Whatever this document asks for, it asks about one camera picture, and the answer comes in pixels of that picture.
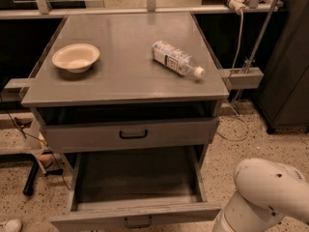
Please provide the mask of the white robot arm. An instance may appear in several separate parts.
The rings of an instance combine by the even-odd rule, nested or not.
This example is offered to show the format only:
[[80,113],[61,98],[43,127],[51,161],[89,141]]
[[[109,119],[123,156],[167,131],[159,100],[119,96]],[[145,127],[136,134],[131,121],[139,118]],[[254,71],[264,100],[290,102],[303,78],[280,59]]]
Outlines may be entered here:
[[215,218],[212,232],[265,232],[284,217],[309,223],[309,184],[295,167],[244,159],[233,181],[236,190]]

